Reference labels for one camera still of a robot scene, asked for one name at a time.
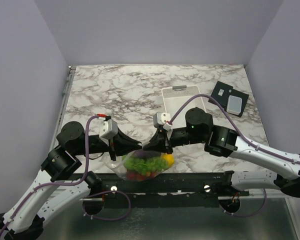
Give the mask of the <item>clear dotted zip bag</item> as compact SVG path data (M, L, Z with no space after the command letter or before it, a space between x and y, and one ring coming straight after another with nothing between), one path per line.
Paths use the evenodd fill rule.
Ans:
M103 163L119 178L133 182L153 179L174 165L173 154L146 151L142 146L140 142L113 145Z

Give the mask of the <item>white perforated plastic basket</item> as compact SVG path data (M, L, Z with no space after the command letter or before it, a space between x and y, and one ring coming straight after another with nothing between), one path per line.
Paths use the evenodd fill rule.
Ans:
M162 111L170 114L172 117L186 101L200 93L200 89L196 85L164 87L161 89L163 100Z

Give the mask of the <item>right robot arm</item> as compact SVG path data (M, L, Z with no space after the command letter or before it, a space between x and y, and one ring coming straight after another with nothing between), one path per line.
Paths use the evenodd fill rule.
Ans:
M234 158L266 169L265 172L234 172L220 182L219 189L230 196L248 189L275 189L300 198L300 153L288 153L253 141L237 130L215 125L211 114L195 107L185 113L185 127L173 129L167 121L155 132L143 150L171 154L175 147L204 144L204 151L216 157Z

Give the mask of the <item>yellow bell pepper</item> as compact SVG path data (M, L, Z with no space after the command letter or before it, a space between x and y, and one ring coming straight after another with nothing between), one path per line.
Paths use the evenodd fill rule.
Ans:
M173 154L164 153L162 155L162 158L167 162L169 168L175 163L175 158Z

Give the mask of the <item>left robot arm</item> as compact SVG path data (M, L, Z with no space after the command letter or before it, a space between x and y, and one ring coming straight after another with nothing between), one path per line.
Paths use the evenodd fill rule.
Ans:
M102 133L89 135L89 125L66 123L57 135L57 146L41 164L33 183L6 213L0 213L0 238L36 240L44 224L75 200L96 197L102 180L89 170L90 154L106 153L115 160L141 149L141 143L125 135L115 121L102 116Z

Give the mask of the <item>green grapes bunch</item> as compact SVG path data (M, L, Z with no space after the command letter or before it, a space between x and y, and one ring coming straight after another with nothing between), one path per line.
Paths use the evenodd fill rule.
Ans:
M146 172L161 173L169 168L168 163L161 156L148 159L130 157L123 166L129 171L135 171L142 175L145 175Z

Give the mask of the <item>purple eggplant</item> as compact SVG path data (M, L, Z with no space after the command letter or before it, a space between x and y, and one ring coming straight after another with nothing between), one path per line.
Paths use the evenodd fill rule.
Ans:
M156 158L160 157L162 155L161 152L158 151L146 151L143 149L136 150L131 156L133 158L138 158L138 159L151 159L151 158Z

